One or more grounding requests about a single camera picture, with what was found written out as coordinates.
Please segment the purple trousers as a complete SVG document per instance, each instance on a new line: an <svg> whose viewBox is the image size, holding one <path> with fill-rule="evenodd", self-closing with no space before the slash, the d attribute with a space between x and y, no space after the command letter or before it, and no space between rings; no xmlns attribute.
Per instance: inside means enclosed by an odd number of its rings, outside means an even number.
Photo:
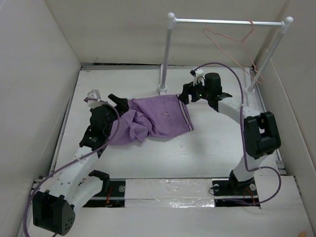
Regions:
<svg viewBox="0 0 316 237"><path fill-rule="evenodd" d="M177 95L128 100L129 110L113 123L110 145L144 142L147 138L172 139L193 131L187 106Z"/></svg>

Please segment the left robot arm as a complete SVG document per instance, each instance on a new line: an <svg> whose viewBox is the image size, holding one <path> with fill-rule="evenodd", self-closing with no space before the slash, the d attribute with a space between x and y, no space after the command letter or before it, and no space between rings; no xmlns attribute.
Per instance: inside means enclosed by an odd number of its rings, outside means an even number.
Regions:
<svg viewBox="0 0 316 237"><path fill-rule="evenodd" d="M33 224L64 236L72 228L78 211L96 194L110 191L109 174L94 169L94 164L114 139L120 126L120 117L128 112L128 100L113 94L108 96L116 105L87 96L85 102L96 103L91 108L90 125L87 127L71 162L45 177L39 186L50 178L56 180L45 191L36 186L30 196Z"/></svg>

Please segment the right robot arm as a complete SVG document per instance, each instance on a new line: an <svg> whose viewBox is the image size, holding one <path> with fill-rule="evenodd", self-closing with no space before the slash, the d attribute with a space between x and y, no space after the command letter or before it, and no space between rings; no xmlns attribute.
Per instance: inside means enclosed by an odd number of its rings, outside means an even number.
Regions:
<svg viewBox="0 0 316 237"><path fill-rule="evenodd" d="M205 74L200 69L190 73L194 80L183 85L178 99L186 105L200 99L206 100L209 107L240 125L243 156L224 185L231 193L238 195L250 185L263 160L281 145L275 116L271 112L261 113L245 106L223 92L218 73Z"/></svg>

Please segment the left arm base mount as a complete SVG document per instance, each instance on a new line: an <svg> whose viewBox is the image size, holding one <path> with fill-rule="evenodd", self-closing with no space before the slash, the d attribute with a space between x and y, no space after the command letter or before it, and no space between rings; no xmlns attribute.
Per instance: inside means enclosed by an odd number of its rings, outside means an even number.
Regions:
<svg viewBox="0 0 316 237"><path fill-rule="evenodd" d="M90 177L96 177L102 180L102 189L95 194L84 207L90 208L121 208L125 207L125 179L112 179L109 174L94 170L90 172Z"/></svg>

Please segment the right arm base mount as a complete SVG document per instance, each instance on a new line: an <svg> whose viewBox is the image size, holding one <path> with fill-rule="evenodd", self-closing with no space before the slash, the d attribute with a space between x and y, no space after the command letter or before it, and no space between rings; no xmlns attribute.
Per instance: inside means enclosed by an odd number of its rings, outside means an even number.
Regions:
<svg viewBox="0 0 316 237"><path fill-rule="evenodd" d="M228 179L213 179L208 192L216 207L260 206L254 178L239 182L233 172Z"/></svg>

